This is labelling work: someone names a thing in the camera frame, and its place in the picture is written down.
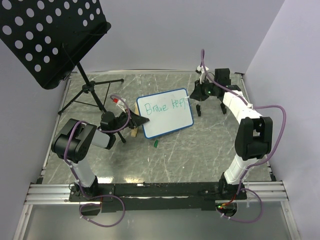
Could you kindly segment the blue framed whiteboard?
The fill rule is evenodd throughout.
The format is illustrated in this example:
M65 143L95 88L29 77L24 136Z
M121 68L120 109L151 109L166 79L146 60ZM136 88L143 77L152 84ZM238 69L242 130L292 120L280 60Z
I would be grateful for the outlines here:
M149 118L142 125L146 139L153 139L194 125L185 88L169 90L136 99L140 116Z

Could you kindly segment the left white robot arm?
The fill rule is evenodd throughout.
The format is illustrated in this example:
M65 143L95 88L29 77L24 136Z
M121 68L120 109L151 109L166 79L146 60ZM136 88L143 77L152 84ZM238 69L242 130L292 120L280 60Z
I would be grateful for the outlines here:
M70 168L75 178L76 190L87 201L93 201L99 195L99 183L86 159L90 146L109 150L116 141L115 134L118 130L134 130L149 121L147 117L131 110L124 111L119 116L111 111L103 113L100 126L71 118L53 139L51 151Z

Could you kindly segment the green marker cap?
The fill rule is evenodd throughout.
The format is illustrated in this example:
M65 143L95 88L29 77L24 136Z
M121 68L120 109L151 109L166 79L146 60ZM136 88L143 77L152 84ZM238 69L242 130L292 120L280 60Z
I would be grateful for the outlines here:
M155 147L155 148L157 148L158 143L159 143L159 141L158 141L158 140L156 140L156 141L154 142L154 147Z

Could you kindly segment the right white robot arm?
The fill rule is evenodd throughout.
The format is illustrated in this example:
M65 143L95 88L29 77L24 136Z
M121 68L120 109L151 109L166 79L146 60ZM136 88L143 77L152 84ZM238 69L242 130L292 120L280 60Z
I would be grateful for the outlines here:
M198 66L195 71L199 79L194 83L190 99L203 102L209 97L217 97L222 113L230 111L238 122L235 156L222 173L217 189L223 199L230 199L239 192L247 172L271 152L273 121L262 116L247 102L240 87L231 83L228 68L215 69L213 79L207 67Z

